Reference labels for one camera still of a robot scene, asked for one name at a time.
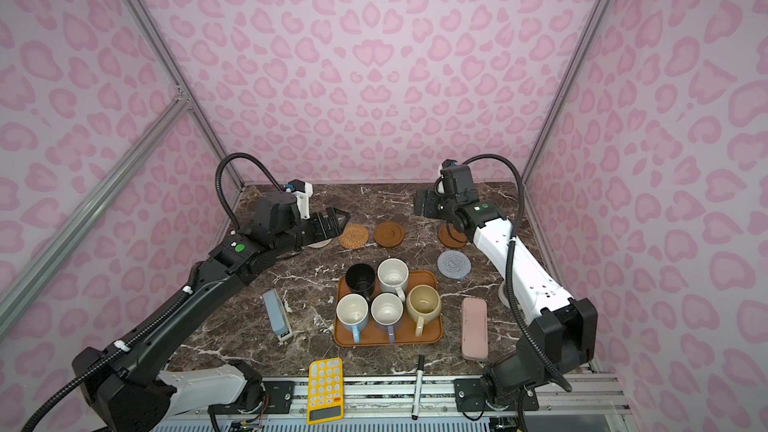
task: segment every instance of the black mug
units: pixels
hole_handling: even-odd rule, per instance
[[[376,287],[376,272],[368,264],[354,264],[346,270],[346,285],[352,293],[360,294],[370,303]]]

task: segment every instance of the yellow calculator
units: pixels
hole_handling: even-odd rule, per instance
[[[315,360],[310,365],[306,399],[309,425],[344,417],[344,373],[340,358]]]

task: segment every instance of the white cable tie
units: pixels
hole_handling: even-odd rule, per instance
[[[114,346],[119,348],[125,353],[130,352],[130,347],[125,344],[125,342],[121,341],[120,339],[114,342]]]

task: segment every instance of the mug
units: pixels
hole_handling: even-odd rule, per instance
[[[376,325],[389,335],[389,343],[395,343],[395,329],[402,319],[402,302],[397,295],[385,292],[373,299],[371,317]]]
[[[360,332],[368,325],[368,301],[359,294],[347,294],[336,305],[336,316],[344,328],[352,332],[355,344],[360,343]]]
[[[421,337],[424,326],[440,316],[440,294],[426,284],[417,285],[408,293],[406,309],[416,322],[416,336]]]
[[[379,264],[379,283],[382,292],[395,294],[400,298],[400,302],[406,301],[406,290],[408,289],[408,265],[399,258],[388,258]]]
[[[346,270],[344,277],[346,286],[352,293],[360,294],[370,304],[373,300],[373,289],[376,287],[376,273],[368,264],[354,264]]]

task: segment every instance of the pink wallpaper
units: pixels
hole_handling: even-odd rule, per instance
[[[2,0],[0,296],[174,92],[120,0]]]
[[[206,257],[224,224],[212,187],[215,170],[200,131],[182,117],[0,343],[0,429],[18,430],[74,378],[71,362],[80,350],[120,337],[187,281],[190,266]],[[102,426],[79,390],[41,425]]]
[[[642,430],[768,428],[768,0],[618,0],[533,203]]]
[[[522,168],[594,0],[146,2],[229,151],[354,182]]]

